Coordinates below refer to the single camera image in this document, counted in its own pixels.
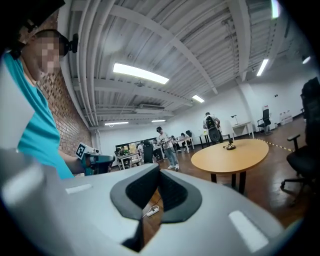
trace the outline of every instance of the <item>air conditioning unit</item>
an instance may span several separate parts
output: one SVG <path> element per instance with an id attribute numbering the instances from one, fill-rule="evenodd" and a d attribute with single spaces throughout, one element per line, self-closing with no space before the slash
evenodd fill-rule
<path id="1" fill-rule="evenodd" d="M 158 114 L 165 110 L 164 106 L 151 105 L 151 104 L 140 104 L 138 108 L 135 109 L 137 114 Z"/>

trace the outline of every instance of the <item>round wooden table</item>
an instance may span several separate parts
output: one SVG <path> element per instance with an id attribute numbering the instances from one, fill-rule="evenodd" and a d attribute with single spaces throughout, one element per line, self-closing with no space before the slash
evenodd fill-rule
<path id="1" fill-rule="evenodd" d="M 211 181 L 217 182 L 217 174 L 232 174 L 231 185 L 236 186 L 236 174 L 240 173 L 239 192 L 245 191 L 246 170 L 259 164 L 268 154 L 269 146 L 258 139 L 239 139 L 233 144 L 233 150 L 226 150 L 223 146 L 228 142 L 223 142 L 210 147 L 206 147 L 195 153 L 191 162 L 201 170 L 211 173 Z"/>

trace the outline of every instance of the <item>wooden floor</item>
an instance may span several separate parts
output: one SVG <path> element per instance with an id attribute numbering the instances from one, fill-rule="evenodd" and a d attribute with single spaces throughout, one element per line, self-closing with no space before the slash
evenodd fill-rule
<path id="1" fill-rule="evenodd" d="M 301 117 L 291 123 L 278 127 L 271 135 L 257 134 L 256 138 L 293 149 L 294 145 L 292 142 L 287 141 L 287 137 L 295 134 L 301 134 L 301 137 L 298 138 L 298 145 L 300 147 L 305 145 L 305 122 Z M 180 165 L 179 172 L 210 181 L 211 176 L 209 173 L 196 168 L 191 163 L 193 154 L 201 149 L 201 146 L 197 145 L 194 150 L 190 150 L 190 153 L 177 153 Z M 286 156 L 289 153 L 288 150 L 269 145 L 267 157 L 260 164 L 247 171 L 245 182 L 247 198 L 273 214 L 284 227 L 304 216 L 311 194 L 309 188 L 305 188 L 296 206 L 289 207 L 290 202 L 293 201 L 294 196 L 300 189 L 299 183 L 286 183 L 286 191 L 280 189 L 281 182 L 284 179 L 296 178 L 296 172 L 286 161 Z M 159 165 L 160 168 L 166 169 L 169 166 L 168 159 L 163 160 Z M 217 183 L 231 183 L 231 175 L 217 175 Z M 149 204 L 143 210 L 143 214 L 153 205 L 158 205 L 160 211 L 151 217 L 143 218 L 144 244 L 147 244 L 160 226 L 163 204 L 158 191 L 156 191 Z"/>

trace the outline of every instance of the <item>jeans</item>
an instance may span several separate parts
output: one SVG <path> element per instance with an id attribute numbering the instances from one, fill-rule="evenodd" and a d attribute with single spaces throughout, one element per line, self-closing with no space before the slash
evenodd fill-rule
<path id="1" fill-rule="evenodd" d="M 165 148 L 164 152 L 166 154 L 166 157 L 169 159 L 171 166 L 175 166 L 178 164 L 177 156 L 176 156 L 176 153 L 174 153 L 175 150 L 173 147 Z"/>

